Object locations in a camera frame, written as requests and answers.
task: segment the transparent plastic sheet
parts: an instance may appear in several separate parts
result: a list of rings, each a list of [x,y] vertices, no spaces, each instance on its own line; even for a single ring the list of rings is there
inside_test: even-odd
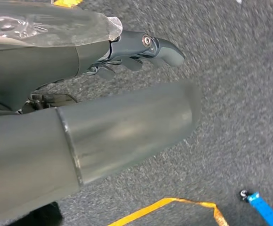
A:
[[[122,29],[117,17],[78,7],[0,0],[0,44],[79,46],[115,39]]]

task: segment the bolt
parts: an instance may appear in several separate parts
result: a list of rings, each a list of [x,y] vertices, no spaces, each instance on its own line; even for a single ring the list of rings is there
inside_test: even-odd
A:
[[[149,48],[151,46],[151,43],[152,43],[151,42],[151,37],[147,35],[147,34],[144,34],[143,36],[142,42],[146,48]]]

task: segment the blue handle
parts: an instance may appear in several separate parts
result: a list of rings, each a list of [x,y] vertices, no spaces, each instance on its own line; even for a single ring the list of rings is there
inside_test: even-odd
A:
[[[247,201],[259,212],[268,225],[273,226],[273,209],[256,192],[247,197]]]

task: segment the yellow strap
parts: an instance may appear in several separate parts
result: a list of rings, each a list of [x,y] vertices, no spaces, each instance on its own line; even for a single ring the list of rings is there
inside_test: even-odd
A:
[[[57,0],[54,4],[57,6],[63,6],[71,8],[81,3],[83,0]]]
[[[145,215],[147,215],[149,213],[153,212],[155,210],[161,208],[163,206],[167,205],[170,202],[183,202],[183,203],[192,203],[192,204],[197,204],[206,208],[211,208],[214,209],[214,219],[219,226],[228,226],[228,224],[225,221],[225,219],[223,217],[223,215],[217,208],[217,206],[215,203],[212,202],[193,202],[188,199],[179,199],[179,198],[164,198],[161,199],[159,201],[157,201],[155,203],[153,203],[152,205],[136,211],[134,213],[131,213],[130,215],[127,215],[126,217],[121,218],[120,220],[117,220],[115,222],[113,222],[109,226],[124,226],[127,223],[130,223],[132,221],[143,217]]]

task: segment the blue tool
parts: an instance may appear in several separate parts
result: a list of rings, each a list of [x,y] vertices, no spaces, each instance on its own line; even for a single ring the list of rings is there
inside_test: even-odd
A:
[[[241,197],[249,202],[251,206],[260,213],[268,225],[273,226],[273,209],[268,206],[258,192],[250,194],[246,190],[240,192]]]

